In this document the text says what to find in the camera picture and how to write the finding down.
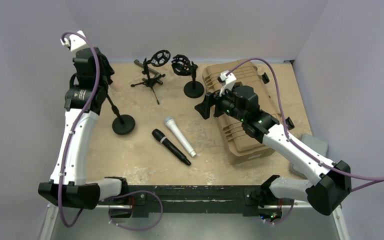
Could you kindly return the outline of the white microphone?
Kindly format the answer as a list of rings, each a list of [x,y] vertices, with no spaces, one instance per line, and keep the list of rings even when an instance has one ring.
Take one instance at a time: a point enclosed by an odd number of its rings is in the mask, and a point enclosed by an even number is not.
[[[184,134],[181,132],[175,120],[171,116],[167,116],[164,118],[164,124],[173,133],[173,135],[177,138],[177,140],[181,143],[181,145],[184,147],[187,153],[192,158],[194,158],[197,155],[197,153],[192,147],[192,145],[190,144],[190,142],[187,140],[187,138],[184,136]]]

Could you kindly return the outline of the black microphone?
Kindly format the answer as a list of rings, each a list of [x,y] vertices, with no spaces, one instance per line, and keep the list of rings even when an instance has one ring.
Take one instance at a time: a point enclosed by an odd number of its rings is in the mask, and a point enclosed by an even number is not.
[[[190,166],[192,163],[188,160],[186,155],[178,149],[167,137],[166,135],[159,129],[154,129],[151,132],[152,136],[160,142],[163,146],[165,146],[176,158],[178,158],[182,163],[187,166]]]

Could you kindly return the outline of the black clip microphone stand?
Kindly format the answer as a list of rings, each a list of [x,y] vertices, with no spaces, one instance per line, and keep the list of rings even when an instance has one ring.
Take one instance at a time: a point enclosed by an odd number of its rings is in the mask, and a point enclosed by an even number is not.
[[[116,116],[112,122],[112,130],[114,133],[121,136],[131,133],[136,126],[135,119],[129,114],[120,114],[119,109],[114,104],[109,94],[106,95],[106,98],[111,106],[112,112]]]

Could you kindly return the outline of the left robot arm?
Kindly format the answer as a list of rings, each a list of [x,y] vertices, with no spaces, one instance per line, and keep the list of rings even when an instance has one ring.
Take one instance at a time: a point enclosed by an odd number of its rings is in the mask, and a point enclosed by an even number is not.
[[[93,210],[100,201],[110,198],[118,205],[126,203],[129,191],[122,177],[105,177],[86,181],[86,162],[93,129],[102,105],[109,98],[111,76],[115,73],[107,57],[95,47],[99,61],[99,82],[90,48],[79,50],[73,58],[76,72],[64,96],[65,126],[57,163],[47,182],[38,185],[38,194],[58,206]]]

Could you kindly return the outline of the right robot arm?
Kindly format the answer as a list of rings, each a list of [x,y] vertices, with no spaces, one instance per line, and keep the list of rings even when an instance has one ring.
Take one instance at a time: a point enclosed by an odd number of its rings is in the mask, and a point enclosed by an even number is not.
[[[260,198],[268,204],[280,199],[309,203],[318,213],[330,215],[351,193],[350,166],[319,156],[306,144],[288,132],[288,128],[271,114],[263,111],[258,95],[246,85],[235,85],[226,93],[210,92],[195,110],[203,119],[227,115],[238,120],[244,132],[259,143],[275,150],[286,160],[301,168],[305,180],[272,175],[260,186]]]

